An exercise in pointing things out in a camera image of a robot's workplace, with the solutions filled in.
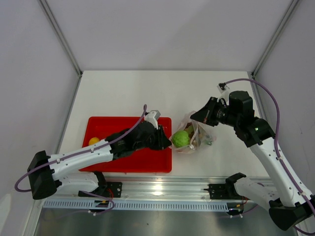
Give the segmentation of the green round fruit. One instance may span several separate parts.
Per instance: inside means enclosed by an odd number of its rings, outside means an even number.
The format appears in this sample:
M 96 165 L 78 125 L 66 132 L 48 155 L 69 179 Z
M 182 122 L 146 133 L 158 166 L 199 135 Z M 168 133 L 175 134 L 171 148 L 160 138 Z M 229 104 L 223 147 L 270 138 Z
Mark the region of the green round fruit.
M 176 148 L 181 148 L 190 144 L 190 137 L 187 131 L 179 130 L 172 136 L 171 141 Z

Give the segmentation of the clear zip top bag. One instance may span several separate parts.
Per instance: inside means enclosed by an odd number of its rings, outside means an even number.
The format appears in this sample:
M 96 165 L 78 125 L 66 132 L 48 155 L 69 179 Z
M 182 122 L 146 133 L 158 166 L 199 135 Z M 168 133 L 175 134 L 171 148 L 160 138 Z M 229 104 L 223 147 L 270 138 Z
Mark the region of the clear zip top bag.
M 206 130 L 202 123 L 190 118 L 194 113 L 195 111 L 186 114 L 169 138 L 172 143 L 170 148 L 177 153 L 191 154 L 212 146 L 216 141 L 216 137 Z

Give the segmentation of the yellow lemon fruit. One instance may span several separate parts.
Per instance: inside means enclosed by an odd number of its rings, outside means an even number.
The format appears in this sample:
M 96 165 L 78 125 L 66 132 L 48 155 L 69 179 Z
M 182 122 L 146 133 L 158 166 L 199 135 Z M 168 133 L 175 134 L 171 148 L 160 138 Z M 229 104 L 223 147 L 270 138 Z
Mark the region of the yellow lemon fruit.
M 89 140 L 89 145 L 94 145 L 96 143 L 98 143 L 100 141 L 100 139 L 98 137 L 93 137 Z

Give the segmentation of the longan bunch with leaves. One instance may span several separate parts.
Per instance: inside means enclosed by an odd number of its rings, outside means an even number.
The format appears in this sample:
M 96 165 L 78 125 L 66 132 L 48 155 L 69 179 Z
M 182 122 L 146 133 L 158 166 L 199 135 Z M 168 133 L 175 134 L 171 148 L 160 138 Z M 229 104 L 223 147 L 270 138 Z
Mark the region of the longan bunch with leaves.
M 212 138 L 200 125 L 189 122 L 184 130 L 187 131 L 189 134 L 189 146 L 191 149 L 198 149 L 202 145 L 210 146 L 212 144 Z

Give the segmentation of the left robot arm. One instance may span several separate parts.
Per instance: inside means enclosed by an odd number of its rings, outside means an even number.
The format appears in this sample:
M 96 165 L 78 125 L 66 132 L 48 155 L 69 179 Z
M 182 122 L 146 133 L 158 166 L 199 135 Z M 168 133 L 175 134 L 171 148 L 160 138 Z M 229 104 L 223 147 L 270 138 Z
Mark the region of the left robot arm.
M 41 200 L 54 195 L 62 177 L 76 170 L 128 157 L 145 148 L 164 150 L 171 145 L 161 125 L 142 121 L 77 151 L 53 155 L 39 151 L 27 168 L 32 197 Z

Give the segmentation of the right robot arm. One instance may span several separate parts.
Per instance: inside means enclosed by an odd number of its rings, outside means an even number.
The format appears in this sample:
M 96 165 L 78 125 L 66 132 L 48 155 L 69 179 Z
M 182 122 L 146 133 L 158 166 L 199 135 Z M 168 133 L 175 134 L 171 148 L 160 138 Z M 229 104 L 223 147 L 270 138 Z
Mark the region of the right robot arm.
M 286 158 L 277 157 L 275 133 L 262 118 L 254 115 L 253 99 L 246 91 L 233 91 L 228 101 L 211 97 L 206 105 L 190 118 L 217 126 L 219 123 L 233 127 L 236 136 L 259 159 L 276 191 L 253 182 L 245 174 L 237 173 L 225 180 L 225 194 L 230 198 L 246 197 L 269 212 L 273 222 L 283 231 L 309 218 L 315 207 L 312 192 L 293 173 L 294 186 L 286 170 L 291 170 Z

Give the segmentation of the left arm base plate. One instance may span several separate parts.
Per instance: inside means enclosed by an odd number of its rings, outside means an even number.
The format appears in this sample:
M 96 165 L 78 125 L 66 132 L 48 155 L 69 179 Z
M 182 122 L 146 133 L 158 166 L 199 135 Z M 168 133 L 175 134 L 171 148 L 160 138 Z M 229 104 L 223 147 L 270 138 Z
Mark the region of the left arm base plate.
M 107 198 L 120 198 L 122 194 L 123 184 L 121 182 L 106 182 L 101 184 L 91 193 Z

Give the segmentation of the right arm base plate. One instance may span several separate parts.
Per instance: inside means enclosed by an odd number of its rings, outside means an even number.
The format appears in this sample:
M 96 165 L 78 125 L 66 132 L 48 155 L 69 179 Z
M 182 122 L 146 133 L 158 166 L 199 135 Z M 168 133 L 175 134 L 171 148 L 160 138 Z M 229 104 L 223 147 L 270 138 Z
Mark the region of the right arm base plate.
M 241 200 L 242 196 L 236 193 L 235 188 L 230 184 L 208 184 L 203 189 L 210 195 L 211 200 Z

